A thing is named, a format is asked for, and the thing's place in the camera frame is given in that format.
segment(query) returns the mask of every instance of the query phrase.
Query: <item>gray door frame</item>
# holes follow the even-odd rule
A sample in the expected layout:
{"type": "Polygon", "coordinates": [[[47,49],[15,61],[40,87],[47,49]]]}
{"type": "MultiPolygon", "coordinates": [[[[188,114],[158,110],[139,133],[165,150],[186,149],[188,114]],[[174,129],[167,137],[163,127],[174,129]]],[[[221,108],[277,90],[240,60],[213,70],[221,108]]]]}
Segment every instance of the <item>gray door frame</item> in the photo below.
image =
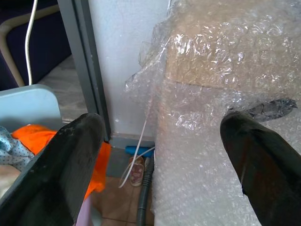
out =
{"type": "Polygon", "coordinates": [[[80,85],[89,113],[104,119],[105,141],[111,128],[88,0],[58,0],[80,85]]]}

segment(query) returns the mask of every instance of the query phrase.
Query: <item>blue polka dot cloth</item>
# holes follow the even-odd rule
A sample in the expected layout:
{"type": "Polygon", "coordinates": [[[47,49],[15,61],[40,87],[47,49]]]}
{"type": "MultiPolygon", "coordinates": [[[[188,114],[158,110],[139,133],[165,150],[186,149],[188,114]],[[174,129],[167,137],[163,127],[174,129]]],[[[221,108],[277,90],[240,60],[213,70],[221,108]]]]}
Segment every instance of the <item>blue polka dot cloth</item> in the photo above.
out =
{"type": "Polygon", "coordinates": [[[22,171],[33,157],[32,152],[0,126],[0,165],[11,165],[22,171]]]}

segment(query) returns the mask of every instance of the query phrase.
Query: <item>bubble wrap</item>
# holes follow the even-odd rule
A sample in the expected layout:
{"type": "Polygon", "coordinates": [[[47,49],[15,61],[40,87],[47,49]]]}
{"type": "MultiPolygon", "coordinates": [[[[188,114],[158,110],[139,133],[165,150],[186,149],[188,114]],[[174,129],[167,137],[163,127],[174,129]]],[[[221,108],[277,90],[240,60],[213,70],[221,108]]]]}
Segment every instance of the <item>bubble wrap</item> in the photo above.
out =
{"type": "MultiPolygon", "coordinates": [[[[300,1],[178,1],[126,92],[156,136],[153,210],[163,226],[260,225],[223,148],[230,108],[301,107],[300,1]]],[[[301,111],[263,123],[301,152],[301,111]]]]}

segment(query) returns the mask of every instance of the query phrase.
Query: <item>orange towel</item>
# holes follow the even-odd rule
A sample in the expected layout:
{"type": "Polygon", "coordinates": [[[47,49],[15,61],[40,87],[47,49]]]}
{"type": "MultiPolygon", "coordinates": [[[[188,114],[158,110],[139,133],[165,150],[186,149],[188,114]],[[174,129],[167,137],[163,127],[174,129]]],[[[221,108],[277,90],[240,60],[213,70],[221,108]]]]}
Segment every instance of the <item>orange towel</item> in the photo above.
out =
{"type": "MultiPolygon", "coordinates": [[[[15,132],[12,137],[20,140],[32,153],[37,155],[56,134],[56,131],[50,130],[40,125],[24,126],[15,132]]],[[[105,171],[109,162],[111,145],[102,143],[98,154],[93,174],[88,186],[85,199],[93,192],[101,192],[105,188],[105,171]]]]}

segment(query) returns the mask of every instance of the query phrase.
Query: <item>vacuum hose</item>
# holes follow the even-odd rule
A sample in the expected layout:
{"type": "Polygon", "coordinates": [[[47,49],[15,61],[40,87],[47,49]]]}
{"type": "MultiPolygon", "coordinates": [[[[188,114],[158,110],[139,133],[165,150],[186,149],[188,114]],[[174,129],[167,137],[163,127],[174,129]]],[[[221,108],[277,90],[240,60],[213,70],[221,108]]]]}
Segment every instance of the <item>vacuum hose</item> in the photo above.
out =
{"type": "Polygon", "coordinates": [[[150,163],[147,166],[143,177],[142,188],[140,192],[138,210],[137,210],[137,226],[145,226],[147,199],[151,185],[152,173],[154,172],[155,162],[154,157],[150,158],[150,163]]]}

